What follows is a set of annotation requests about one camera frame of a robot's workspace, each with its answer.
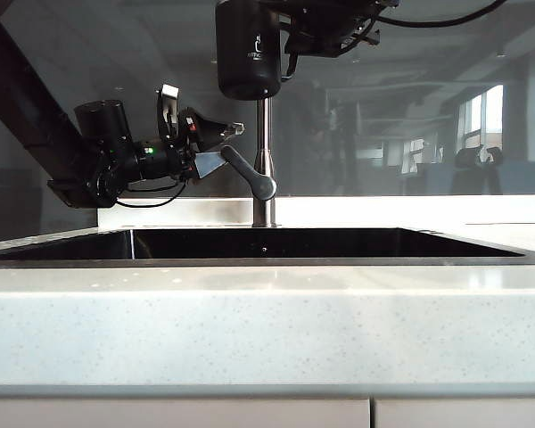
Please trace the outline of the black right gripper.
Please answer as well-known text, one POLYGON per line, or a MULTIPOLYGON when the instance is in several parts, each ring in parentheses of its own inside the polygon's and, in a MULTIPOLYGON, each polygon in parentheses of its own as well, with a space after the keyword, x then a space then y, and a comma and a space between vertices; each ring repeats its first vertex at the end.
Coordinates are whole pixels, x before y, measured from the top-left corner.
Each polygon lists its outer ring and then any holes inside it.
POLYGON ((289 28, 286 54, 336 58, 359 43, 378 45, 380 31, 373 29, 381 12, 398 1, 291 1, 280 11, 279 25, 289 28))

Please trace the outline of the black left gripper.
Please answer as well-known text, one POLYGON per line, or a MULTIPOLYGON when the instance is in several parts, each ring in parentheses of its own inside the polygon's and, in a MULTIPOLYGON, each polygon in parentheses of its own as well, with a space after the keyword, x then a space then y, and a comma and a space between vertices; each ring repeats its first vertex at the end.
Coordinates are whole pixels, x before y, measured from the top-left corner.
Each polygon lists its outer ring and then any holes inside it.
POLYGON ((199 179, 204 179, 226 164, 220 152, 210 150, 245 132, 245 125, 241 122, 225 123, 206 119, 191 107, 179 112, 177 121, 177 154, 195 155, 194 165, 199 179))

